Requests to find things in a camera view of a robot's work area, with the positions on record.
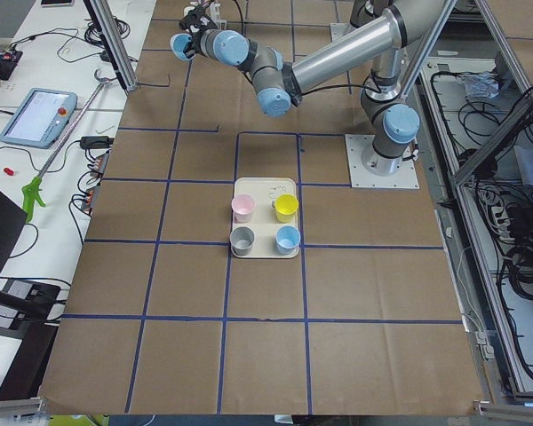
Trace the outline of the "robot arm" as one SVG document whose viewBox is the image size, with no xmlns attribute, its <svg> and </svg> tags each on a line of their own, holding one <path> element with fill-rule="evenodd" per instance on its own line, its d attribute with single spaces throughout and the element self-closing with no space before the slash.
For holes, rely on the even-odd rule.
<svg viewBox="0 0 533 426">
<path fill-rule="evenodd" d="M 371 20 L 361 19 L 367 5 Z M 291 63 L 279 51 L 233 31 L 218 28 L 203 5 L 180 21 L 181 33 L 170 46 L 181 60 L 200 54 L 249 75 L 262 112 L 286 114 L 322 83 L 371 60 L 361 104 L 375 129 L 362 151 L 370 173 L 388 177 L 401 167 L 407 146 L 418 134 L 418 113 L 404 102 L 424 59 L 454 8 L 452 1 L 373 1 L 354 3 L 347 32 L 304 58 Z"/>
</svg>

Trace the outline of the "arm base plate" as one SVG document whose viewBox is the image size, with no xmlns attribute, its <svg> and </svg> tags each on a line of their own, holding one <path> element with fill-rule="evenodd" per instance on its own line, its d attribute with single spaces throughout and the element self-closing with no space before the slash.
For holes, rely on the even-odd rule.
<svg viewBox="0 0 533 426">
<path fill-rule="evenodd" d="M 377 154 L 373 135 L 346 134 L 346 154 L 352 188 L 417 190 L 416 166 L 410 149 L 398 159 L 387 159 Z"/>
<path fill-rule="evenodd" d="M 354 32 L 357 27 L 351 23 L 330 23 L 330 39 L 334 43 L 337 40 Z"/>
</svg>

